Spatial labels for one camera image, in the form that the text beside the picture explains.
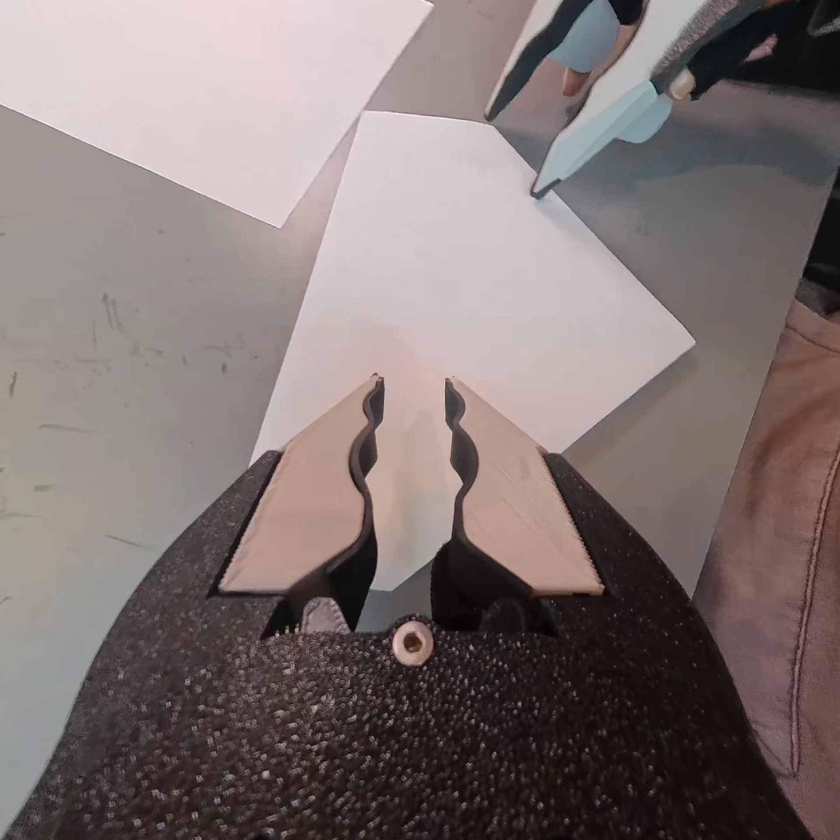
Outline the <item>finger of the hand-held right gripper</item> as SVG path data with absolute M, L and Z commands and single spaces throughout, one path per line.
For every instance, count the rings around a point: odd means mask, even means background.
M 530 195 L 540 199 L 568 178 L 653 104 L 651 74 L 673 41 L 672 26 L 641 26 L 619 59 L 589 90 L 580 110 L 552 141 Z
M 568 37 L 590 1 L 536 1 L 485 108 L 496 120 L 530 81 L 539 65 Z

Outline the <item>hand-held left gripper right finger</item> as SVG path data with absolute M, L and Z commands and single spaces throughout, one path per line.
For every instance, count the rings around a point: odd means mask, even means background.
M 444 402 L 461 487 L 451 536 L 432 566 L 436 624 L 476 631 L 497 607 L 517 623 L 539 622 L 543 599 L 604 595 L 544 447 L 454 377 Z

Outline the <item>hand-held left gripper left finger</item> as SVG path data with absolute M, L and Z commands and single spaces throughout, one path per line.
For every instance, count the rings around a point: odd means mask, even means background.
M 367 477 L 384 401 L 373 374 L 277 452 L 217 575 L 218 595 L 276 599 L 264 635 L 356 630 L 377 567 Z

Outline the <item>white paper sheet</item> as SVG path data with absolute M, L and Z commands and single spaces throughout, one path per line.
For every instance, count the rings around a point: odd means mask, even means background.
M 2 1 L 1 100 L 280 228 L 432 9 Z
M 365 112 L 254 455 L 384 379 L 369 474 L 390 591 L 452 530 L 445 380 L 562 453 L 689 352 L 686 328 L 486 124 Z

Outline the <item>person's right hand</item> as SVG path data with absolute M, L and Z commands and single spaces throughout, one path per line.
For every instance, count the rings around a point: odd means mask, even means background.
M 566 68 L 563 76 L 563 95 L 567 98 L 582 95 L 602 74 L 602 70 L 579 72 L 571 68 Z M 685 68 L 671 81 L 666 94 L 673 100 L 681 100 L 687 98 L 693 92 L 696 84 L 697 79 L 695 76 L 688 68 Z

